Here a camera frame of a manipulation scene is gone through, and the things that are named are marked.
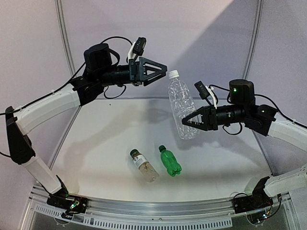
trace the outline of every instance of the dark green bottle cap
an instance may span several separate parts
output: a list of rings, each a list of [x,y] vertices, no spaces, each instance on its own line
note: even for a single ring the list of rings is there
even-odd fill
[[[160,152],[162,152],[163,150],[165,150],[166,148],[165,148],[165,146],[164,145],[161,145],[160,147],[159,147],[159,151]]]
[[[139,152],[137,149],[134,149],[130,152],[130,156],[132,157],[134,153]]]

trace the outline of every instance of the bottle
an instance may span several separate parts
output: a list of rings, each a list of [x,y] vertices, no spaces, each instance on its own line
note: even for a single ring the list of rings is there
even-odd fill
[[[161,153],[161,161],[166,167],[168,174],[173,177],[176,176],[176,174],[179,175],[181,173],[182,168],[177,162],[174,154],[171,151],[166,150],[164,145],[161,145],[159,147],[159,151]]]
[[[179,79],[177,70],[170,71],[168,76],[171,80],[171,83],[168,86],[168,96],[178,134],[181,139],[192,139],[199,134],[199,130],[189,126],[184,126],[182,124],[182,119],[196,111],[193,97],[190,95],[186,83]],[[199,122],[197,117],[193,118],[193,121]]]
[[[138,167],[138,169],[145,177],[146,181],[153,182],[159,177],[159,174],[156,172],[153,166],[142,154],[139,153],[139,151],[137,151],[136,149],[132,150],[130,152],[130,156],[132,157],[136,167]]]

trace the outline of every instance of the green plastic bottle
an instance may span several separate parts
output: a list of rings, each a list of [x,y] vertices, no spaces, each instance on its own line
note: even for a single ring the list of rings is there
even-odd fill
[[[182,168],[180,164],[177,162],[174,154],[167,150],[164,145],[159,147],[159,151],[161,153],[161,161],[163,165],[166,167],[168,174],[171,176],[176,176],[176,174],[180,174]]]

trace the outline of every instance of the bottle label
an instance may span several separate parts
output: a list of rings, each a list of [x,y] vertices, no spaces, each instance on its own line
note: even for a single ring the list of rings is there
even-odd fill
[[[143,155],[139,155],[133,158],[133,162],[136,165],[136,167],[138,167],[139,169],[140,166],[145,162],[148,162],[148,160]]]

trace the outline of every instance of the white tabletop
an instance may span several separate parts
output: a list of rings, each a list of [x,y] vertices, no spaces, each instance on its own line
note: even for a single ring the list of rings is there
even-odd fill
[[[205,101],[196,100],[197,108]],[[237,132],[238,124],[229,132]],[[160,160],[165,145],[182,166],[171,177]],[[147,183],[132,162],[139,150],[160,174]],[[95,100],[78,113],[52,171],[71,194],[141,202],[184,202],[226,198],[243,192],[252,177],[270,175],[253,133],[237,136],[201,132],[178,137],[168,99]]]

